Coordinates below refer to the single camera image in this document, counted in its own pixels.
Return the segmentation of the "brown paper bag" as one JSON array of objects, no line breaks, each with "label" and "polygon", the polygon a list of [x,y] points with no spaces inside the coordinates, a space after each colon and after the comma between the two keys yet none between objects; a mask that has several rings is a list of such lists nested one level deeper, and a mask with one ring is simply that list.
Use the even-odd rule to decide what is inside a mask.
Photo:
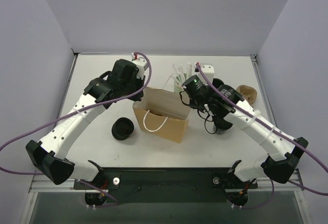
[{"label": "brown paper bag", "polygon": [[146,87],[141,101],[133,103],[133,111],[143,132],[181,143],[189,123],[191,108],[182,104],[177,92]]}]

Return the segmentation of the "black coffee cup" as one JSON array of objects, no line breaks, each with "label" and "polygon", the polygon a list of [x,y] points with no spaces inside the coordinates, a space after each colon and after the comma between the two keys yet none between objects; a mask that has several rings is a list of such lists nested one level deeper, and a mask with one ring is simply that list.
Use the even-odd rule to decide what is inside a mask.
[{"label": "black coffee cup", "polygon": [[232,123],[226,121],[215,121],[213,130],[216,134],[224,134],[227,130],[231,129]]}]

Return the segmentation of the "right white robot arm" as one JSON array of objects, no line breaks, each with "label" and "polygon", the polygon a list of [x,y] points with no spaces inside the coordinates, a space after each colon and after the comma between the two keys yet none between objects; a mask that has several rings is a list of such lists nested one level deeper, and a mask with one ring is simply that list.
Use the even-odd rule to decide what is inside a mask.
[{"label": "right white robot arm", "polygon": [[229,85],[221,83],[213,90],[197,75],[193,75],[182,84],[182,88],[190,100],[188,107],[210,115],[216,133],[223,134],[237,127],[267,152],[266,156],[251,162],[235,161],[227,174],[231,186],[238,187],[260,177],[268,177],[281,184],[287,183],[303,155],[303,151],[295,144],[306,148],[309,144],[306,139],[294,138],[282,131],[275,134],[277,128]]}]

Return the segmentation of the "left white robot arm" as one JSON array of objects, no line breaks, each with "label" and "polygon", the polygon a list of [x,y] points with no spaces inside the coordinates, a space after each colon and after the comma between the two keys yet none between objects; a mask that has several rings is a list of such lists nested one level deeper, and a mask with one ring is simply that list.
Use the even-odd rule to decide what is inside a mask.
[{"label": "left white robot arm", "polygon": [[71,178],[85,180],[91,188],[100,188],[104,175],[96,163],[74,163],[66,156],[87,126],[117,99],[127,96],[132,101],[141,100],[148,67],[142,58],[119,59],[111,71],[91,80],[71,109],[71,117],[63,119],[40,140],[27,143],[26,151],[32,164],[56,185]]}]

